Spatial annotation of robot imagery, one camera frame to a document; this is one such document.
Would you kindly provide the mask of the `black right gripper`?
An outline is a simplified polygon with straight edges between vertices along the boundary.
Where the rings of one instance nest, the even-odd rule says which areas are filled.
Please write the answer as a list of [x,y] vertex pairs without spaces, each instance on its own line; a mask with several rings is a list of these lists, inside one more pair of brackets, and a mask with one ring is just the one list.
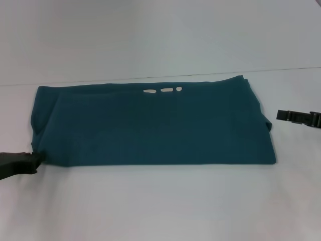
[[303,113],[290,110],[278,110],[277,120],[283,120],[300,125],[310,125],[313,128],[321,128],[321,113],[313,112]]

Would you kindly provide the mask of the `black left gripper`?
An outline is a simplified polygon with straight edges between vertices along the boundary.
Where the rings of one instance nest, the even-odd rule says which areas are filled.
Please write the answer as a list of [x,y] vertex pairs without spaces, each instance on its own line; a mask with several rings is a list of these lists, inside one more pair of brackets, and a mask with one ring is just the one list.
[[36,174],[45,153],[1,153],[1,180],[19,174]]

